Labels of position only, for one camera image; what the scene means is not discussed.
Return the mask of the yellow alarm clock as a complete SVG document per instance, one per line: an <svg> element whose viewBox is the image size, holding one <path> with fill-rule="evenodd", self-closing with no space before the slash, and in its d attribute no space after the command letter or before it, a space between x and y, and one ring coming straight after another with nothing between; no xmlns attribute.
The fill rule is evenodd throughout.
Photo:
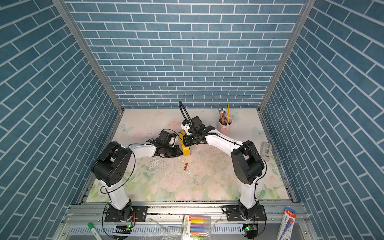
<svg viewBox="0 0 384 240"><path fill-rule="evenodd" d="M184 157L190 156L191 155L190 147L186 146L186 144L184 142L185 137L186 137L185 132L182 132L182 133L178 132L178 135L181 139L180 142L181 142L181 147L182 147Z"/></svg>

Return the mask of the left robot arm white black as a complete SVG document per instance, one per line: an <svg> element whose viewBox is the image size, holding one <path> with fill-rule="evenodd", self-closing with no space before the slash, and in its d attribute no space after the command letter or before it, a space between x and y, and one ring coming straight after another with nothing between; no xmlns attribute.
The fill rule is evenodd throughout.
<svg viewBox="0 0 384 240"><path fill-rule="evenodd" d="M110 142L91 166L91 172L102 184L102 194L109 197L107 216L116 222L134 219L132 201L124 190L128 179L123 180L129 162L136 165L137 160L145 157L177 158L183 151L177 145L179 135L172 130L162 130L155 139L142 144L123 146Z"/></svg>

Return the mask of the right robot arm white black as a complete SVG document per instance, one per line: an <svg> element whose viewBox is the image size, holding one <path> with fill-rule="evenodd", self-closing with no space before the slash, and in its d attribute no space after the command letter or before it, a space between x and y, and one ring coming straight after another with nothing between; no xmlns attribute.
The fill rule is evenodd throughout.
<svg viewBox="0 0 384 240"><path fill-rule="evenodd" d="M259 155L251 141L239 142L220 133L212 126L205 126L199 117L187 118L182 122L185 131L183 144L186 147L206 144L216 147L231 157L234 173L242 183L239 211L241 216L252 219L261 209L257 198L257 182L266 168L264 160Z"/></svg>

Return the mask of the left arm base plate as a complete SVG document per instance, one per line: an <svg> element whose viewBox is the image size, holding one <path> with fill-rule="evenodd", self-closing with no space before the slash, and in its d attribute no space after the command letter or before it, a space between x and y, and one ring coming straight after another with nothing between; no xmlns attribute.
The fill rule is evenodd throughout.
<svg viewBox="0 0 384 240"><path fill-rule="evenodd" d="M124 223L124 222L145 222L148 207L147 206L128 206L122 210L117 210L108 204L104 210L104 221L107 223Z"/></svg>

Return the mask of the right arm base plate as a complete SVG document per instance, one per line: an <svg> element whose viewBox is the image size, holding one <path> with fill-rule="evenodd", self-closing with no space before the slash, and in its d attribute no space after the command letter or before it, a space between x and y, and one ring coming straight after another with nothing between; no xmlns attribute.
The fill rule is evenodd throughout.
<svg viewBox="0 0 384 240"><path fill-rule="evenodd" d="M247 209L242 205L226 205L221 207L229 222L266 221L267 215L263 205L254 205Z"/></svg>

